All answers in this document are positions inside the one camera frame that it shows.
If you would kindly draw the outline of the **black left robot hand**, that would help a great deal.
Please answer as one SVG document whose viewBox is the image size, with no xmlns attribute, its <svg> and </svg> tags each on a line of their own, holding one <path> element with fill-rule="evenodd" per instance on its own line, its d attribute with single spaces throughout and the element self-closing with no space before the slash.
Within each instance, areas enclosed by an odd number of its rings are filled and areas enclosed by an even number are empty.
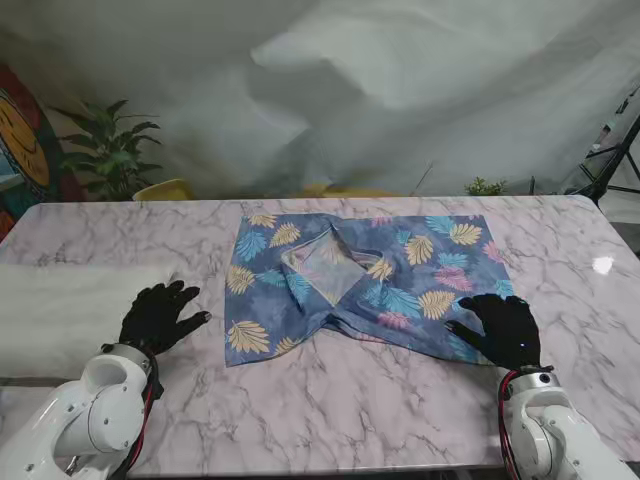
<svg viewBox="0 0 640 480">
<path fill-rule="evenodd" d="M 179 319 L 186 305 L 199 293 L 198 287 L 186 287 L 182 280 L 145 288 L 122 321 L 118 342 L 153 356 L 170 350 L 211 319 L 207 311 Z"/>
</svg>

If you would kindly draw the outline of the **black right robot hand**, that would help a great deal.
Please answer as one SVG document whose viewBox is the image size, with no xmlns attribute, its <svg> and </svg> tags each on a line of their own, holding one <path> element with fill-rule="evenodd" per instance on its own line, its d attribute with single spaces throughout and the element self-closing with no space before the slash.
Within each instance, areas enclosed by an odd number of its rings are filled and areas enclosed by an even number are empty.
<svg viewBox="0 0 640 480">
<path fill-rule="evenodd" d="M 458 304 L 476 315 L 484 333 L 448 320 L 445 326 L 452 334 L 498 367 L 514 371 L 541 367 L 539 329 L 526 301 L 517 296 L 502 299 L 483 294 L 462 298 Z"/>
</svg>

